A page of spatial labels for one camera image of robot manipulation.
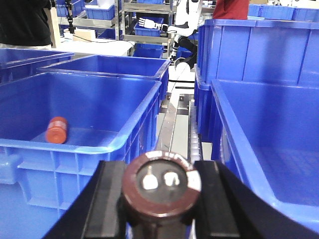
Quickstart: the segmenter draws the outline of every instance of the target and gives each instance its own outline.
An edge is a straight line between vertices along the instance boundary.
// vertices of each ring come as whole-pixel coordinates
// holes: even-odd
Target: red shirt
[[[213,18],[247,20],[249,0],[217,0]]]

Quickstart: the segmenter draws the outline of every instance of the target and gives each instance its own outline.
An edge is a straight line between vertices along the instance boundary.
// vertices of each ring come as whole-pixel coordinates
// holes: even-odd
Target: white table
[[[111,56],[127,56],[134,42],[115,41],[111,39],[95,39],[97,42],[70,41],[62,38],[61,45],[54,50],[74,52],[75,58],[99,54]]]

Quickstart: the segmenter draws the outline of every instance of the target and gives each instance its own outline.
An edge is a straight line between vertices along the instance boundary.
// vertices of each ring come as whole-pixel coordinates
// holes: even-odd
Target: metal shelf
[[[144,4],[144,3],[124,3],[123,11],[128,12],[149,12],[149,13],[164,13],[170,14],[175,13],[177,7],[175,5],[171,6],[168,4]]]
[[[212,16],[214,13],[215,7],[203,7],[201,9],[202,16]]]
[[[58,17],[59,24],[69,25],[66,17]],[[74,26],[87,26],[87,27],[97,27],[97,28],[111,28],[114,26],[114,18],[112,20],[97,20],[97,19],[87,19],[87,18],[73,18]]]
[[[155,36],[137,36],[137,35],[123,35],[123,40],[134,41],[136,43],[150,43],[169,45],[171,38],[155,37]]]

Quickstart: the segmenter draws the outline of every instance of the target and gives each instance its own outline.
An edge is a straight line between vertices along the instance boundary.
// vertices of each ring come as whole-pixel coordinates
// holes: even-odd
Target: blue plastic crate
[[[70,60],[72,52],[0,49],[0,85],[36,74],[38,67]]]
[[[294,21],[319,21],[319,9],[295,8]]]
[[[115,29],[113,28],[107,28],[105,31],[103,31],[97,38],[102,39],[113,39],[115,40]]]
[[[249,4],[248,16],[259,16],[260,4]]]
[[[269,205],[319,232],[319,88],[212,81],[221,159]]]
[[[162,45],[158,45],[158,44],[136,44],[136,48],[144,48],[144,49],[161,49],[163,50],[163,46]]]
[[[198,40],[198,32],[196,32],[196,33],[190,35],[190,36],[188,37],[188,39],[190,39],[190,40]]]
[[[209,120],[210,111],[213,101],[213,95],[210,84],[203,82],[201,76],[198,74],[197,66],[195,65],[195,90],[194,100],[196,106],[196,122],[197,131],[201,135],[201,141],[211,142],[209,139]]]
[[[187,58],[191,56],[191,52],[184,47],[179,47],[176,53],[176,58],[183,57]]]
[[[100,160],[154,148],[160,82],[44,73],[0,87],[0,237],[41,238]],[[68,120],[65,144],[45,142],[51,118]]]
[[[112,20],[115,17],[115,6],[112,5],[108,9],[90,8],[90,5],[97,5],[94,0],[85,6],[85,12],[88,19]]]
[[[133,56],[143,58],[161,58],[163,55],[162,49],[144,49],[136,48]]]
[[[164,18],[162,17],[143,17],[143,18],[153,20],[154,22],[160,23],[160,24],[163,24],[164,22]],[[135,30],[135,35],[160,36],[160,30],[145,28],[143,26],[140,26],[138,22],[135,24],[134,30]]]
[[[259,16],[266,19],[292,20],[294,7],[262,5]]]
[[[72,14],[73,16],[79,15],[84,10],[83,0],[72,0]],[[56,1],[56,11],[58,16],[67,16],[67,9],[64,0]]]
[[[144,4],[163,4],[163,0],[137,0],[137,3],[144,3]]]
[[[39,69],[39,72],[67,72],[157,80],[161,81],[159,99],[163,100],[167,92],[169,65],[170,61],[164,59],[94,55],[43,67]]]
[[[277,20],[207,20],[199,27],[200,76],[303,84],[318,82],[319,24]]]

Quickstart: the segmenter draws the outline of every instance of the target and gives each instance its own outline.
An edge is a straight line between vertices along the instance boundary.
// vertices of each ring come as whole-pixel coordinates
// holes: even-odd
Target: white terminal
[[[145,190],[158,188],[159,182],[155,175],[152,174],[152,166],[148,167],[148,173],[143,178],[142,186]]]
[[[172,186],[177,186],[179,185],[179,177],[178,177],[178,174],[175,173],[175,172],[167,172],[165,175],[164,175],[164,181],[165,181],[165,184],[169,187],[172,187]]]

